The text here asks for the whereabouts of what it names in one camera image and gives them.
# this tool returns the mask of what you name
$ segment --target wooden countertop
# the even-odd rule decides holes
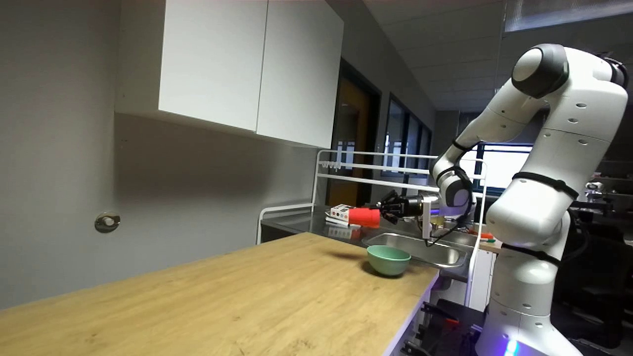
[[[437,268],[313,233],[0,312],[0,353],[384,353]]]

